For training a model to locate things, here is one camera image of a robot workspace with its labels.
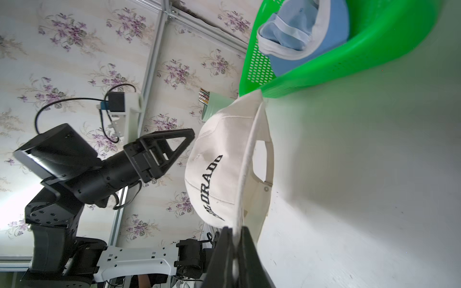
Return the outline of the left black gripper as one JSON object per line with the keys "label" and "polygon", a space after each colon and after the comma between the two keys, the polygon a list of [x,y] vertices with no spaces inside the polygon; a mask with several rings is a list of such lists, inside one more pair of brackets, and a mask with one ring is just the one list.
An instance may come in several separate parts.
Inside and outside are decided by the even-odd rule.
{"label": "left black gripper", "polygon": [[167,173],[195,138],[191,128],[157,131],[123,146],[123,150],[143,182]]}

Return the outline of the blue baseball cap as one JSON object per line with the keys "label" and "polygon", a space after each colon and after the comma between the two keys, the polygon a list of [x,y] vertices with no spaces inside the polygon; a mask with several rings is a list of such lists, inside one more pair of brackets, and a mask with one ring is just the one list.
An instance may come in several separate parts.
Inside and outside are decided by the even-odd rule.
{"label": "blue baseball cap", "polygon": [[344,0],[284,1],[257,30],[259,51],[281,76],[348,41],[350,19]]}

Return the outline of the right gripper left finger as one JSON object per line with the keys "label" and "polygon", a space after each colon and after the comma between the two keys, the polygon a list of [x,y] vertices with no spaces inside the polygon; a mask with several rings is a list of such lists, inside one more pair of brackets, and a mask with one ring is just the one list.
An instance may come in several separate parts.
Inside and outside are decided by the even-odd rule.
{"label": "right gripper left finger", "polygon": [[212,254],[202,288],[233,288],[234,242],[232,229],[224,227]]}

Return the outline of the white baseball cap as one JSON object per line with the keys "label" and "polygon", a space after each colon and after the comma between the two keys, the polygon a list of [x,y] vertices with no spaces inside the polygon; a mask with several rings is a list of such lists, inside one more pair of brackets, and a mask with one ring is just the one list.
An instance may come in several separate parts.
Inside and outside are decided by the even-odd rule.
{"label": "white baseball cap", "polygon": [[202,126],[185,171],[187,194],[206,224],[246,226],[258,242],[269,212],[274,146],[261,90],[239,97]]}

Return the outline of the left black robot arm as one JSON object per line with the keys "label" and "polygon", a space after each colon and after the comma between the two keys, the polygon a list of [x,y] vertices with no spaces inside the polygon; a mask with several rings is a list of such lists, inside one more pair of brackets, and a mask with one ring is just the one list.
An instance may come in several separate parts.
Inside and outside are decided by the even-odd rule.
{"label": "left black robot arm", "polygon": [[25,206],[34,235],[26,288],[88,288],[101,283],[107,243],[77,235],[85,205],[105,208],[124,188],[164,176],[194,140],[191,128],[153,132],[102,160],[70,125],[40,133],[14,157],[36,174],[42,189]]}

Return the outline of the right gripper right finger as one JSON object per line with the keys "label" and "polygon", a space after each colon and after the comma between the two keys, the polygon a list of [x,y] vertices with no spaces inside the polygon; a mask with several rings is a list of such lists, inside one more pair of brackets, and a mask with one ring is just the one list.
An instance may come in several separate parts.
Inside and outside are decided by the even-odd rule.
{"label": "right gripper right finger", "polygon": [[274,288],[275,285],[259,258],[250,230],[241,229],[237,248],[238,288]]}

